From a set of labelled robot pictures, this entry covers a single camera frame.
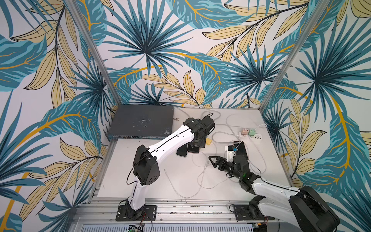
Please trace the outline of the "black phone grey case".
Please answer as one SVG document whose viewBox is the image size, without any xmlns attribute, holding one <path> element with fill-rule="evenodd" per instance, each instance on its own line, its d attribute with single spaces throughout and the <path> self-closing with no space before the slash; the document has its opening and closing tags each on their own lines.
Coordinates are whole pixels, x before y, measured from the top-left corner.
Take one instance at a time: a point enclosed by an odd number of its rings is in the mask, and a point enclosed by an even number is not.
<svg viewBox="0 0 371 232">
<path fill-rule="evenodd" d="M 181 157 L 186 157 L 187 156 L 187 147 L 188 147 L 187 144 L 181 146 L 180 148 L 177 149 L 176 154 L 178 156 L 181 156 Z"/>
</svg>

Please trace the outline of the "black phone pink case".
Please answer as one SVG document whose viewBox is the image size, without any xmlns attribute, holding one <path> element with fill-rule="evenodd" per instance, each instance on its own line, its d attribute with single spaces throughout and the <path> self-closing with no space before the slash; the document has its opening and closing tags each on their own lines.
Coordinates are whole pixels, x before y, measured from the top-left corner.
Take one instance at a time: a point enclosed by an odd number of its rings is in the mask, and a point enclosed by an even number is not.
<svg viewBox="0 0 371 232">
<path fill-rule="evenodd" d="M 188 144 L 187 145 L 187 152 L 188 153 L 198 154 L 200 152 L 200 147 L 198 147 L 196 145 Z"/>
</svg>

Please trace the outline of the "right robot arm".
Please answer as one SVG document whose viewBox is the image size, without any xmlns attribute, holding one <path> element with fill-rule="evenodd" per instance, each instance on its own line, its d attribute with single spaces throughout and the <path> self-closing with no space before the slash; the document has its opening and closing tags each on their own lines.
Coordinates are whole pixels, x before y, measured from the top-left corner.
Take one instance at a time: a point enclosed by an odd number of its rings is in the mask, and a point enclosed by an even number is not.
<svg viewBox="0 0 371 232">
<path fill-rule="evenodd" d="M 337 231 L 339 217 L 312 187 L 285 187 L 268 182 L 251 172 L 251 162 L 243 155 L 235 155 L 232 161 L 220 156 L 208 159 L 214 168 L 237 178 L 243 190 L 255 195 L 252 205 L 262 215 L 283 220 L 303 232 Z"/>
</svg>

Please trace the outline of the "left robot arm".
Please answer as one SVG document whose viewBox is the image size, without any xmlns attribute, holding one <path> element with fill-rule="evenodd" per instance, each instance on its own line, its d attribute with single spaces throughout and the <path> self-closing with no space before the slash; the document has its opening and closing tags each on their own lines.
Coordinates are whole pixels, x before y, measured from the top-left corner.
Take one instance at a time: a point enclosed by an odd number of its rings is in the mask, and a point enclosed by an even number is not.
<svg viewBox="0 0 371 232">
<path fill-rule="evenodd" d="M 179 129 L 160 142 L 137 148 L 130 174 L 134 174 L 134 188 L 131 196 L 126 200 L 128 212 L 134 218 L 141 214 L 146 204 L 147 186 L 153 184 L 160 177 L 160 164 L 171 154 L 181 152 L 187 154 L 187 148 L 204 148 L 207 136 L 213 132 L 215 122 L 211 115 L 202 119 L 189 118 Z"/>
</svg>

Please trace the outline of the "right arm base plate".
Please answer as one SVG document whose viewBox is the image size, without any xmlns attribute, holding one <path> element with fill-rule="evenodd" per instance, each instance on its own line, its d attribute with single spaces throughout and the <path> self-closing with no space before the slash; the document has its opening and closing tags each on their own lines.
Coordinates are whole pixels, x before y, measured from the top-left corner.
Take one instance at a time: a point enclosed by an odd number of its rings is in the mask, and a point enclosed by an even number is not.
<svg viewBox="0 0 371 232">
<path fill-rule="evenodd" d="M 275 220 L 274 217 L 265 216 L 257 206 L 254 205 L 230 205 L 230 211 L 235 215 L 237 221 L 264 221 Z"/>
</svg>

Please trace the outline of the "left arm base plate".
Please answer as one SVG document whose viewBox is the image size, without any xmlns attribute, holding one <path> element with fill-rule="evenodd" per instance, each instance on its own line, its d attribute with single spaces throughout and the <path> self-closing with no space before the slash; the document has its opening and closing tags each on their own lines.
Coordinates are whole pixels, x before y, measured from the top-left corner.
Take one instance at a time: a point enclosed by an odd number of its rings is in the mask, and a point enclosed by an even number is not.
<svg viewBox="0 0 371 232">
<path fill-rule="evenodd" d="M 154 222 L 157 216 L 156 205 L 144 205 L 139 210 L 134 211 L 130 205 L 118 207 L 115 221 L 149 221 Z"/>
</svg>

